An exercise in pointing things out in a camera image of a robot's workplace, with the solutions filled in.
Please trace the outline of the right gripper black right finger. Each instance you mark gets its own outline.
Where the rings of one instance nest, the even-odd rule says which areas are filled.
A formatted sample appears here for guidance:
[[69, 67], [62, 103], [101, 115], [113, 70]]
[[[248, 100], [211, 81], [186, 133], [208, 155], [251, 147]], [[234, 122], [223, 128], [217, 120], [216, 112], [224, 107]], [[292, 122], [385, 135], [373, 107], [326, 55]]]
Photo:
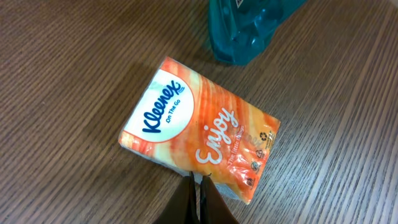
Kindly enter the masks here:
[[238, 224], [225, 204], [210, 176], [205, 175], [200, 184], [200, 223]]

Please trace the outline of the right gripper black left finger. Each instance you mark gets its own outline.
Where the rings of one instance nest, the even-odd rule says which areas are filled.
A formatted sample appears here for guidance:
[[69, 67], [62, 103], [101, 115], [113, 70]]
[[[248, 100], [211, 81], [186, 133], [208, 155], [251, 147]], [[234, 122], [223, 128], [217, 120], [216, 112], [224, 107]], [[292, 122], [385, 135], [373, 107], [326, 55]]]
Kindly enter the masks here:
[[193, 172], [185, 176], [171, 196], [155, 224], [199, 224]]

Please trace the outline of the orange Kleenex tissue pack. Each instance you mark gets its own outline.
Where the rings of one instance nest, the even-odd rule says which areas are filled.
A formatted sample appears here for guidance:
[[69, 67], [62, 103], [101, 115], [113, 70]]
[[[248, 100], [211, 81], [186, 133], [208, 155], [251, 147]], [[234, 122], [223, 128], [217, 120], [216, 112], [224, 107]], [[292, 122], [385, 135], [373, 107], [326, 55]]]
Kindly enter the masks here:
[[124, 125], [122, 147], [179, 172], [209, 175], [250, 203], [280, 121], [165, 58]]

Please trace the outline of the blue mouthwash bottle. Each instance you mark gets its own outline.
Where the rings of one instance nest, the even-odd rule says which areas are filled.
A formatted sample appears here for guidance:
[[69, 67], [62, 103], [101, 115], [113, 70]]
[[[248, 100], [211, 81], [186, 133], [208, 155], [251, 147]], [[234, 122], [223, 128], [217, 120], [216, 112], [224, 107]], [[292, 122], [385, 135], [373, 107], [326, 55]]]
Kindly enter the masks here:
[[210, 0], [208, 30], [215, 58], [247, 65], [305, 0]]

